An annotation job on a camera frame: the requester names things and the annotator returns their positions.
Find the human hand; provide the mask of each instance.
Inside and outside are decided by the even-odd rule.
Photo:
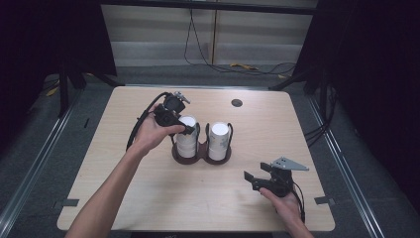
[[[153,113],[157,106],[158,105],[155,104],[149,111],[149,115],[146,117],[145,121],[137,131],[136,138],[132,147],[140,147],[148,152],[159,145],[165,136],[169,134],[180,133],[185,130],[185,127],[181,125],[161,127],[156,122],[155,114]]]
[[[299,205],[293,193],[278,197],[264,187],[260,188],[260,193],[271,201],[292,237],[313,237],[300,218]]]

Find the black cable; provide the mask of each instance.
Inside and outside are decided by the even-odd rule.
[[[337,103],[337,94],[336,94],[336,92],[333,90],[333,87],[332,86],[330,86],[330,96],[329,96],[329,100],[330,100],[330,103],[331,103],[331,111],[330,111],[330,115],[329,115],[329,117],[327,118],[327,120],[324,122],[324,124],[323,125],[321,125],[320,127],[318,127],[317,129],[315,129],[315,130],[313,130],[313,131],[311,131],[311,132],[308,132],[308,133],[306,133],[305,134],[305,136],[307,136],[307,135],[310,135],[310,134],[312,134],[312,133],[314,133],[314,132],[316,132],[317,130],[319,130],[319,129],[321,129],[321,131],[319,131],[319,132],[317,132],[315,135],[313,135],[312,137],[310,137],[310,138],[308,138],[308,139],[306,139],[306,141],[307,142],[309,142],[310,140],[312,140],[312,139],[314,139],[315,138],[315,140],[313,141],[313,142],[311,142],[309,145],[308,145],[308,148],[310,148],[310,147],[312,147],[321,137],[322,137],[322,135],[324,135],[325,134],[325,132],[328,130],[328,128],[330,127],[330,124],[331,124],[331,121],[333,120],[333,116],[334,116],[334,112],[335,112],[335,107],[336,107],[336,103]]]
[[[305,218],[306,218],[305,217],[305,199],[303,198],[303,192],[302,192],[302,189],[300,188],[300,186],[296,182],[293,182],[293,184],[295,184],[297,186],[297,188],[299,188],[300,195],[302,197],[302,199],[300,199],[299,196],[298,196],[298,194],[297,194],[297,192],[294,189],[291,190],[292,193],[293,193],[293,195],[297,199],[297,203],[299,203],[299,207],[300,207],[300,218],[302,219],[303,223],[305,223]]]
[[[189,26],[188,26],[188,34],[187,34],[187,38],[186,38],[186,42],[185,42],[184,58],[185,58],[185,61],[186,61],[186,62],[188,62],[188,63],[189,63],[189,64],[191,64],[191,65],[207,65],[207,66],[209,66],[210,68],[212,68],[212,69],[214,69],[214,70],[216,70],[216,71],[218,71],[218,72],[237,72],[237,73],[242,73],[242,74],[247,74],[247,75],[254,75],[254,76],[258,76],[258,75],[267,75],[267,74],[274,74],[274,75],[278,75],[278,74],[282,74],[282,73],[287,73],[287,72],[289,72],[289,71],[292,71],[292,70],[295,68],[295,66],[296,66],[296,63],[295,63],[295,62],[282,62],[282,63],[279,63],[279,64],[275,65],[275,66],[274,66],[274,68],[272,68],[270,71],[268,71],[268,72],[263,72],[263,71],[244,71],[244,70],[234,70],[234,69],[225,68],[225,67],[222,67],[222,66],[218,66],[218,65],[210,64],[210,63],[206,60],[206,58],[205,58],[205,56],[204,56],[204,54],[203,54],[203,52],[202,52],[202,50],[201,50],[200,42],[199,42],[199,40],[198,40],[197,31],[196,31],[196,29],[195,29],[194,19],[193,19],[193,16],[192,16],[192,9],[189,9],[189,14],[190,14],[190,21],[189,21]],[[204,60],[204,62],[205,62],[205,63],[193,63],[193,62],[190,62],[190,61],[188,60],[188,58],[186,57],[186,52],[187,52],[187,49],[188,49],[188,42],[189,42],[189,36],[190,36],[191,26],[192,26],[192,28],[193,28],[193,30],[194,30],[195,40],[196,40],[197,45],[198,45],[198,50],[199,50],[199,52],[200,52],[200,54],[201,54],[201,57],[202,57],[202,59]],[[279,67],[279,66],[281,66],[281,65],[285,65],[285,64],[293,64],[293,66],[292,66],[291,68],[289,68],[288,70],[285,70],[285,71],[281,71],[281,72],[274,72],[276,68],[278,68],[278,67]]]

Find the paper cup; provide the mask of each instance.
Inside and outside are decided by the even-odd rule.
[[[228,149],[229,127],[226,123],[216,122],[212,125],[209,143],[209,147],[216,151]]]
[[[183,134],[176,134],[176,142],[182,144],[192,144],[193,142],[197,141],[197,128],[196,123],[197,120],[193,116],[181,116],[179,121],[183,124],[193,127],[194,131],[190,135],[183,135]]]
[[[176,148],[184,150],[184,151],[195,150],[197,149],[197,143],[195,141],[191,144],[182,144],[182,143],[176,142]]]
[[[226,158],[226,152],[228,150],[213,150],[209,148],[209,157],[214,161],[221,161]]]
[[[182,156],[183,158],[192,158],[195,156],[195,148],[194,149],[189,149],[189,150],[182,150],[179,148],[176,148],[176,150],[178,151],[179,155]]]

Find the finger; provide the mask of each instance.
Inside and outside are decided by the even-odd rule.
[[[176,133],[180,133],[183,132],[185,130],[185,127],[182,125],[173,125],[173,126],[169,126],[169,127],[165,127],[166,130],[166,134],[176,134]]]
[[[149,111],[148,117],[155,119],[155,113],[152,111],[152,109]]]
[[[265,187],[260,188],[260,193],[271,202],[275,202],[276,200],[278,200],[278,196],[276,196],[274,193],[272,193],[270,190],[266,189]]]
[[[153,111],[155,111],[155,109],[158,107],[158,103],[155,103],[152,107],[151,107],[151,109],[149,110],[149,112],[153,112]]]

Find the black metal frame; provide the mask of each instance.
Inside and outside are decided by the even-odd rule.
[[[320,10],[317,8],[288,7],[275,5],[258,4],[239,4],[226,2],[207,2],[207,1],[168,1],[168,0],[86,0],[84,3],[97,3],[104,5],[122,6],[143,6],[161,8],[186,8],[202,10],[223,10],[236,12],[261,12],[261,13],[281,13],[297,15],[322,15],[332,16],[342,13],[335,10]]]

